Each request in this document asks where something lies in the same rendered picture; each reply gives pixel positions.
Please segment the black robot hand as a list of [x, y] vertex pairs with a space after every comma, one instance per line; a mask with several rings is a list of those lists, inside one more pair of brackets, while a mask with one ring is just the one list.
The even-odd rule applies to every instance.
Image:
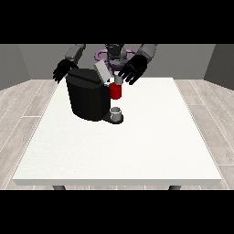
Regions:
[[130, 85], [133, 85], [146, 71], [147, 58], [144, 55], [133, 56], [118, 73]]
[[68, 74], [68, 72], [74, 68], [78, 68], [77, 64], [74, 61], [70, 61], [67, 59], [61, 60], [53, 71], [53, 79], [57, 83], [60, 83], [61, 80]]

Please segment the red pod holder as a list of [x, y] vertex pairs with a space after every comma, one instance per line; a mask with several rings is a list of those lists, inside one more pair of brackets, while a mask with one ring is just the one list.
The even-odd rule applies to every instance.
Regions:
[[122, 97], [122, 86], [117, 85], [114, 82], [109, 84], [110, 98], [118, 100]]

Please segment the pale grey machine lid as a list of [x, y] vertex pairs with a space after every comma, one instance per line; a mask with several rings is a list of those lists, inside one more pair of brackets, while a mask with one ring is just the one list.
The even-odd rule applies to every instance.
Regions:
[[96, 62], [93, 65], [93, 67], [97, 71], [102, 83], [108, 82], [109, 79], [112, 77], [111, 73], [109, 72], [109, 70], [108, 70], [108, 68], [103, 60]]

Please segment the black coffee machine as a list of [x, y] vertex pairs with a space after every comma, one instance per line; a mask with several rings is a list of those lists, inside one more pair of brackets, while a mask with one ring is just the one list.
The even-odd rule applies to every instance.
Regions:
[[73, 113], [86, 121], [123, 122], [111, 113], [110, 88], [105, 86], [95, 69], [71, 69], [66, 77], [69, 100]]

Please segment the small grey cup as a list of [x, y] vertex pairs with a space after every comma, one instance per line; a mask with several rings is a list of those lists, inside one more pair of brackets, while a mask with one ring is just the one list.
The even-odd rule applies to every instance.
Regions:
[[119, 107], [112, 107], [110, 109], [111, 120], [118, 122], [122, 119], [122, 110]]

